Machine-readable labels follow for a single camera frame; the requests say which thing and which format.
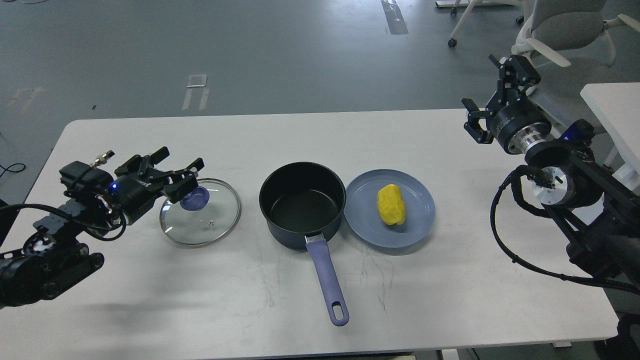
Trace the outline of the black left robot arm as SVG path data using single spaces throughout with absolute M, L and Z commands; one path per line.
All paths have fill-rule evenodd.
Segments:
M 166 146 L 149 155 L 136 154 L 111 174 L 101 170 L 114 156 L 108 150 L 92 162 L 62 167 L 60 181 L 67 197 L 63 205 L 3 205 L 2 215 L 40 210 L 46 216 L 33 223 L 34 233 L 21 248 L 1 254 L 1 307 L 53 300 L 101 269 L 105 256 L 90 251 L 78 240 L 80 234 L 102 242 L 117 240 L 158 198 L 174 203 L 187 198 L 198 187 L 205 162 L 198 157 L 182 169 L 157 169 L 169 155 Z

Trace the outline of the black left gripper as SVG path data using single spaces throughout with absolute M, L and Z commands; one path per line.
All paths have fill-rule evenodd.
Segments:
M 148 155 L 133 155 L 115 169 L 116 178 L 109 187 L 109 194 L 125 215 L 128 225 L 153 209 L 160 196 L 177 203 L 198 187 L 198 171 L 204 168 L 204 160 L 198 157 L 180 170 L 156 168 L 169 155 L 167 146 L 162 146 Z

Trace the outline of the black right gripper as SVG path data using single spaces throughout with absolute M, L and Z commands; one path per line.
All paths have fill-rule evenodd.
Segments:
M 507 154 L 523 154 L 530 146 L 526 137 L 542 139 L 551 132 L 550 121 L 526 98 L 526 91 L 541 82 L 541 75 L 523 55 L 498 59 L 491 54 L 488 58 L 498 68 L 496 91 L 489 102 L 498 104 L 480 110 L 471 98 L 462 98 L 467 111 L 464 130 L 478 144 L 496 139 Z M 480 125 L 481 119 L 487 120 L 487 129 Z

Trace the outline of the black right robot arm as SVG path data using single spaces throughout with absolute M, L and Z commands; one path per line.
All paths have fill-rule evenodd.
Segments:
M 497 141 L 507 154 L 525 158 L 499 185 L 490 205 L 490 227 L 499 248 L 514 264 L 535 273 L 637 296 L 639 196 L 596 163 L 591 150 L 595 132 L 588 121 L 579 119 L 560 137 L 550 137 L 550 120 L 527 96 L 541 82 L 530 60 L 523 55 L 490 55 L 489 60 L 498 68 L 496 91 L 483 108 L 462 99 L 464 130 L 478 144 Z M 522 210 L 555 223 L 567 238 L 569 261 L 587 276 L 542 269 L 505 245 L 496 211 L 507 188 Z

